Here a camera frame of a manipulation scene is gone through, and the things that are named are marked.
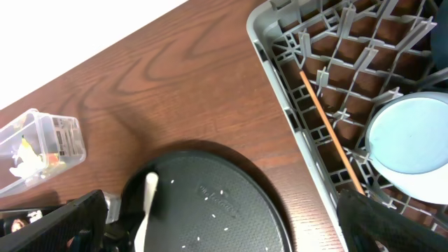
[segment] wooden stick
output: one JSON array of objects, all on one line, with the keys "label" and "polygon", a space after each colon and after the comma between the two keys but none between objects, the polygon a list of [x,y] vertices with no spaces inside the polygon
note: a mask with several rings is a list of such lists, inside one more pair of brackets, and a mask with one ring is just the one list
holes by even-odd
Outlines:
[{"label": "wooden stick", "polygon": [[333,130],[333,127],[331,127],[330,121],[328,121],[327,115],[323,111],[322,105],[319,102],[319,100],[317,99],[317,96],[314,93],[313,87],[309,83],[308,78],[305,75],[304,71],[300,72],[300,77],[302,78],[303,82],[305,83],[305,86],[307,87],[308,93],[311,96],[311,99],[313,99],[314,105],[316,105],[317,111],[321,115],[322,121],[325,124],[325,126],[327,127],[328,132],[330,133],[331,139],[333,140],[333,143],[335,143],[337,152],[341,156],[342,161],[343,161],[345,167],[347,168],[347,171],[349,172],[350,178],[353,181],[353,183],[355,184],[355,187],[356,187],[357,191],[360,194],[365,195],[364,189],[361,186],[361,184],[359,183],[358,177],[356,177],[355,171],[353,170],[353,167],[351,166],[349,159],[345,155],[345,152],[342,149],[341,143],[337,139],[335,131]]}]

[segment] gray dish rack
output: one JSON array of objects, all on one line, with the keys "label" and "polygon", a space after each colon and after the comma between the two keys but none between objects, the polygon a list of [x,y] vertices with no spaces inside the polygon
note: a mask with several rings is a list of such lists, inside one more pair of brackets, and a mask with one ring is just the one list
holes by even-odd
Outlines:
[{"label": "gray dish rack", "polygon": [[248,35],[344,246],[338,190],[354,188],[299,72],[303,70],[365,193],[448,236],[448,210],[403,194],[370,164],[364,139],[375,112],[411,92],[447,91],[429,35],[432,0],[270,0],[247,21]]}]

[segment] dish rack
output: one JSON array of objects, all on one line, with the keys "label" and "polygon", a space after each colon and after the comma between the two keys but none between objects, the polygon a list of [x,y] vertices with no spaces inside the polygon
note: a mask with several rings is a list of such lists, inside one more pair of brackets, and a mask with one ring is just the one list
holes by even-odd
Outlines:
[{"label": "dish rack", "polygon": [[365,131],[385,103],[422,90],[447,91],[448,69],[431,59],[432,0],[270,0],[248,35],[344,246],[338,191],[354,189],[299,72],[303,70],[365,194],[448,237],[448,209],[403,194],[370,164]]}]

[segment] brown wooden surface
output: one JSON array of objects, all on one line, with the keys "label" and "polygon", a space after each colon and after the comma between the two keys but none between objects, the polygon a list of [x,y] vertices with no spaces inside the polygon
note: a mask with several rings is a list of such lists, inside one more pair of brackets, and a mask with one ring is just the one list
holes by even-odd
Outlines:
[{"label": "brown wooden surface", "polygon": [[29,108],[76,116],[87,160],[0,207],[55,204],[94,189],[120,194],[151,158],[198,148],[230,159],[268,191],[299,251],[341,250],[246,33],[262,2],[191,0],[5,108],[2,125]]}]

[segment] orange object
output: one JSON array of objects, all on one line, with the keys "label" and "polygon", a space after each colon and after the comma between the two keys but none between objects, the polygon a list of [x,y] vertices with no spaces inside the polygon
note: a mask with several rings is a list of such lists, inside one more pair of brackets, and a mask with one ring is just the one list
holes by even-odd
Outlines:
[{"label": "orange object", "polygon": [[325,112],[323,111],[323,108],[321,106],[321,103],[319,102],[319,100],[317,99],[316,94],[314,93],[313,87],[311,86],[311,84],[308,81],[307,76],[305,75],[304,71],[300,72],[300,77],[302,78],[303,82],[305,83],[305,86],[307,87],[308,93],[311,96],[311,99],[314,102],[314,105],[316,105],[317,111],[319,112],[319,114],[322,117],[322,121],[325,124],[325,126],[327,127],[328,133],[330,133],[331,139],[333,140],[333,143],[335,143],[337,152],[339,153],[339,155],[342,158],[342,161],[345,165],[345,167],[347,168],[347,171],[349,172],[350,178],[353,181],[353,183],[355,184],[355,187],[357,189],[357,191],[362,194],[365,195],[364,193],[364,189],[361,186],[361,183],[359,183],[358,177],[355,174],[355,171],[353,170],[353,167],[350,164],[349,159],[347,158],[347,156],[345,155],[344,150],[342,149],[341,143],[339,142],[339,140],[336,137],[335,131],[333,130],[333,127],[331,127],[330,122],[328,121],[327,115],[325,114]]}]

